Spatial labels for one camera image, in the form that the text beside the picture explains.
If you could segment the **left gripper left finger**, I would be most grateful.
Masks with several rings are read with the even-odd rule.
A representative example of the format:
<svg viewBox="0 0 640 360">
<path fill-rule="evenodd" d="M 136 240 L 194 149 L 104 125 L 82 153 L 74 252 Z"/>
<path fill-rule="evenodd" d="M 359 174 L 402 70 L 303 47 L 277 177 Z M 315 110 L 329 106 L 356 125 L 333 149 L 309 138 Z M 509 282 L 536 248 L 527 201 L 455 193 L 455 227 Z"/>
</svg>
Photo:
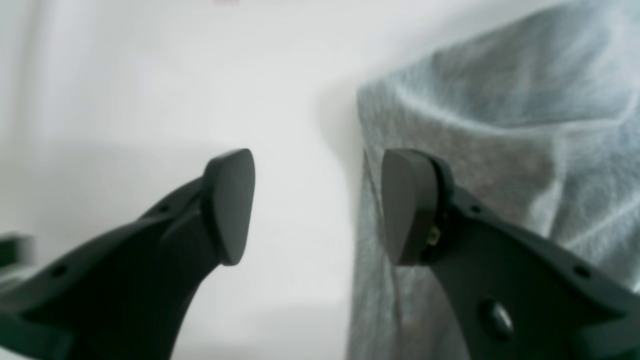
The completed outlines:
<svg viewBox="0 0 640 360">
<path fill-rule="evenodd" d="M 35 360 L 169 360 L 202 281 L 242 260 L 252 152 L 213 157 L 135 221 L 1 289 L 1 346 Z"/>
</svg>

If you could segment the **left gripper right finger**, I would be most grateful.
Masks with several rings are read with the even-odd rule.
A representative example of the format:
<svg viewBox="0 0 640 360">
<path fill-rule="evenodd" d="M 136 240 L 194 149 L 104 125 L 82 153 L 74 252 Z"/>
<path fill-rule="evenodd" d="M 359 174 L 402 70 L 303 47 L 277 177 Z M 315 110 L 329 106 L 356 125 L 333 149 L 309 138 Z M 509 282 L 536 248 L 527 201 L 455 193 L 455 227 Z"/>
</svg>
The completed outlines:
<svg viewBox="0 0 640 360">
<path fill-rule="evenodd" d="M 428 267 L 473 360 L 637 360 L 639 297 L 597 267 L 509 224 L 458 187 L 447 162 L 384 151 L 385 249 Z"/>
</svg>

